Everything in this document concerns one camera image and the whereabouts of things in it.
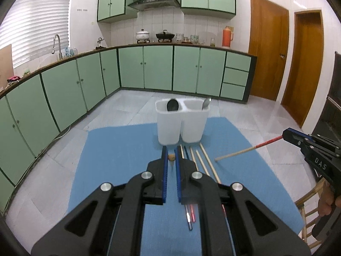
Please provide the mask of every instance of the white plastic container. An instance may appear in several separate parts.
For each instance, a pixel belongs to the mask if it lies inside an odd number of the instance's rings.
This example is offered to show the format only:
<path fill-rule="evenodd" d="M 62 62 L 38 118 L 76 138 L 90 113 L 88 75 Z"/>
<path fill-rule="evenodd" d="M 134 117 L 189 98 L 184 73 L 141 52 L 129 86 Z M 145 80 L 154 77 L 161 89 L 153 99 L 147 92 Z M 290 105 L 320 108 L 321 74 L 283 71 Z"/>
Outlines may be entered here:
<path fill-rule="evenodd" d="M 180 134 L 186 143 L 199 142 L 204 133 L 210 106 L 202 110 L 203 99 L 181 99 L 182 124 Z"/>
<path fill-rule="evenodd" d="M 167 111 L 167 103 L 170 99 L 156 101 L 157 112 L 157 137 L 162 145 L 173 145 L 179 142 L 182 122 L 182 103 L 179 103 L 178 111 Z"/>

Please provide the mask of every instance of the gas stove burner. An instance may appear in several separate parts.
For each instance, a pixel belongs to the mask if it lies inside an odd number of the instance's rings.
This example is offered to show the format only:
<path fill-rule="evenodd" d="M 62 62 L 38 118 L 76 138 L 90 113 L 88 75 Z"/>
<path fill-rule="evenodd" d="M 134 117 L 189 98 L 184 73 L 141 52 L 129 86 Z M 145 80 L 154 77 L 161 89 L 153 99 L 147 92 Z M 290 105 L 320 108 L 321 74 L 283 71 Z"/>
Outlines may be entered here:
<path fill-rule="evenodd" d="M 172 43 L 173 40 L 172 40 L 172 39 L 158 39 L 158 42 L 168 42 L 168 43 Z"/>
<path fill-rule="evenodd" d="M 143 40 L 138 40 L 137 44 L 142 44 L 142 43 L 150 43 L 149 39 L 143 39 Z"/>

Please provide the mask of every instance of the drawer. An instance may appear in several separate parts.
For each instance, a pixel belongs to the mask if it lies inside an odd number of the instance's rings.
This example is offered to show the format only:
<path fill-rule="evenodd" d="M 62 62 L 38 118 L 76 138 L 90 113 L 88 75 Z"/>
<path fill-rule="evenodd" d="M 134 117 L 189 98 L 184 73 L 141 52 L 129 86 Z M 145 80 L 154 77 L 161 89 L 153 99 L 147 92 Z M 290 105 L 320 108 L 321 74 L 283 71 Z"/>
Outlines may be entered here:
<path fill-rule="evenodd" d="M 224 83 L 233 83 L 246 86 L 249 73 L 237 69 L 225 68 Z"/>
<path fill-rule="evenodd" d="M 249 71 L 251 57 L 227 52 L 226 67 L 231 67 L 239 70 Z"/>
<path fill-rule="evenodd" d="M 245 87 L 223 83 L 220 97 L 243 100 Z"/>

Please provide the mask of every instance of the window blind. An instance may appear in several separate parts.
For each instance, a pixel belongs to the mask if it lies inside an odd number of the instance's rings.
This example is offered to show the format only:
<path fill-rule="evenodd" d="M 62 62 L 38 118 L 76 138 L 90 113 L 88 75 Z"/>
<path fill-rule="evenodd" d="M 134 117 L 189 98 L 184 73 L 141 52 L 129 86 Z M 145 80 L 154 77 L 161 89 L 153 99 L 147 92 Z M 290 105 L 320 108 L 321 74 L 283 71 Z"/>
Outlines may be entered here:
<path fill-rule="evenodd" d="M 12 44 L 13 67 L 52 51 L 53 37 L 69 45 L 70 0 L 16 0 L 0 25 L 0 49 Z"/>

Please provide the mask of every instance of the metal bolt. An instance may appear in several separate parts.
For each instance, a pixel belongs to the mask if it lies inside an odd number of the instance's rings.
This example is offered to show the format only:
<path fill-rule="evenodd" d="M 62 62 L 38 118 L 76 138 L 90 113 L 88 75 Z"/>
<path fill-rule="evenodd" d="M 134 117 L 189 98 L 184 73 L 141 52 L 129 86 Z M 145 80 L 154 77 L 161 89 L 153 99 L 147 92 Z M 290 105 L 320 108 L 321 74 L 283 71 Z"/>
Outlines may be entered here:
<path fill-rule="evenodd" d="M 150 179 L 153 176 L 153 174 L 149 171 L 142 172 L 141 177 L 143 179 Z"/>
<path fill-rule="evenodd" d="M 202 173 L 199 172 L 199 171 L 194 171 L 194 172 L 192 173 L 192 177 L 193 177 L 194 179 L 201 179 L 201 178 L 202 178 Z"/>
<path fill-rule="evenodd" d="M 241 191 L 241 190 L 243 189 L 243 185 L 240 184 L 240 183 L 233 183 L 232 188 L 233 188 L 235 191 Z"/>
<path fill-rule="evenodd" d="M 111 184 L 110 183 L 103 183 L 101 185 L 101 190 L 102 191 L 109 191 L 111 189 Z"/>

